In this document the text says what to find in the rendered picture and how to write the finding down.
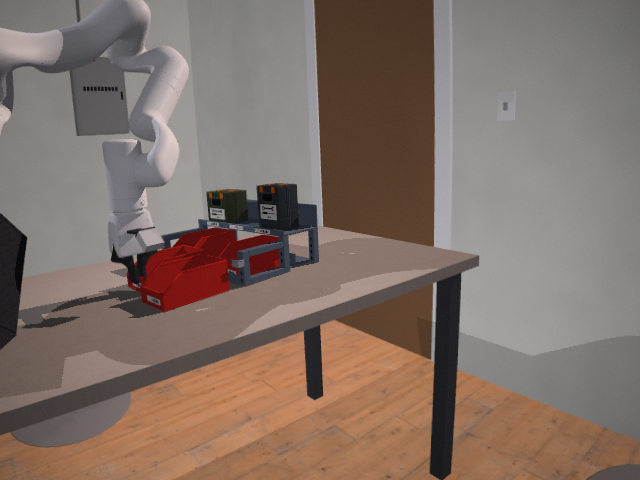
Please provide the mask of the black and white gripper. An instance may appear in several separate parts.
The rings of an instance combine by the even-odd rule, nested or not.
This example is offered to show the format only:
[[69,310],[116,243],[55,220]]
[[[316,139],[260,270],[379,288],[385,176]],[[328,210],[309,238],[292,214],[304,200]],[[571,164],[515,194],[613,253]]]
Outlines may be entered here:
[[[145,268],[147,261],[151,256],[156,254],[158,250],[144,253],[135,238],[136,234],[128,234],[127,231],[148,227],[153,227],[153,224],[149,211],[145,208],[133,212],[113,211],[112,214],[109,214],[108,239],[109,250],[112,254],[111,261],[114,263],[122,263],[128,267],[129,280],[134,284],[139,284],[139,276],[142,278],[147,277]],[[133,255],[137,255],[136,268]]]

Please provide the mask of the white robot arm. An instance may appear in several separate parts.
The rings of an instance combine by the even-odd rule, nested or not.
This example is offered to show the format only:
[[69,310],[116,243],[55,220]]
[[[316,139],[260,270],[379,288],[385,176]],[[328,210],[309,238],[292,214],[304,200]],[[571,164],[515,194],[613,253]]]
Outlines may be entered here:
[[60,73],[88,65],[106,51],[119,70],[151,74],[130,115],[129,129],[136,137],[155,142],[152,150],[141,154],[141,142],[136,139],[102,144],[109,206],[115,212],[147,207],[146,187],[167,184],[179,157],[177,140],[165,124],[189,68],[181,54],[169,46],[150,51],[144,48],[150,19],[143,0],[106,0],[68,27],[43,33],[0,28],[0,135],[13,109],[12,71],[19,67]]

